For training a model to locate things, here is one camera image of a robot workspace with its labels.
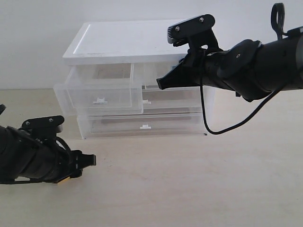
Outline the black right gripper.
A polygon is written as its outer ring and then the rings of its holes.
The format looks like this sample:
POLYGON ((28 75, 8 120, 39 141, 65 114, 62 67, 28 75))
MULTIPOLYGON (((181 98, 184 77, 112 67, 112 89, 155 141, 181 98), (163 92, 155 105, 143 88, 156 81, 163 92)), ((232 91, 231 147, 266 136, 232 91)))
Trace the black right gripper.
POLYGON ((227 87, 218 78, 217 70, 226 51, 221 48, 201 48, 196 62, 191 64, 193 56, 188 50, 187 55, 181 59, 165 76, 156 79, 159 89, 176 87, 199 87, 201 85, 211 87, 227 87))

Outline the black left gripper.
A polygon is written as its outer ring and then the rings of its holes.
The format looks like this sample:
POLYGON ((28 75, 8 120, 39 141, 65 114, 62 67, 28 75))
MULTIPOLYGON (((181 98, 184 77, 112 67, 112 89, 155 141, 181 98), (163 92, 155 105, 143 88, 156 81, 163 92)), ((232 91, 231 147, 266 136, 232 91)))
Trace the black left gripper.
POLYGON ((21 176, 35 183, 58 183, 66 177, 81 177, 84 168, 96 165, 96 155, 72 150, 63 139, 58 138, 50 146, 36 152, 21 176))

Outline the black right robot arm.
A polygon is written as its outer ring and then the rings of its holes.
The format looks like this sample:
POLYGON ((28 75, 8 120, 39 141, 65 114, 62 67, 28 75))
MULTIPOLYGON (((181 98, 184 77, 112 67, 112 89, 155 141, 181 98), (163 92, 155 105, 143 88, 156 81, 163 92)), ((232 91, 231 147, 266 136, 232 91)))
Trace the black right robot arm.
POLYGON ((267 44, 246 39, 228 51, 201 49, 193 65, 189 52, 177 67, 157 79, 160 89, 209 86, 230 90, 251 102, 278 88, 303 88, 303 29, 267 44))

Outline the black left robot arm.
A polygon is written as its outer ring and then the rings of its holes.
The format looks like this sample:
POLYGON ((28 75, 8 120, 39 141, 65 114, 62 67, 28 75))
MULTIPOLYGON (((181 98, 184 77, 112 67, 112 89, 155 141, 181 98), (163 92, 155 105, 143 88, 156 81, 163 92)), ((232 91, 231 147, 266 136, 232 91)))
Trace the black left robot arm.
POLYGON ((83 169, 96 166, 94 154, 72 150, 58 133, 59 126, 0 129, 0 183, 59 183, 82 176, 83 169))

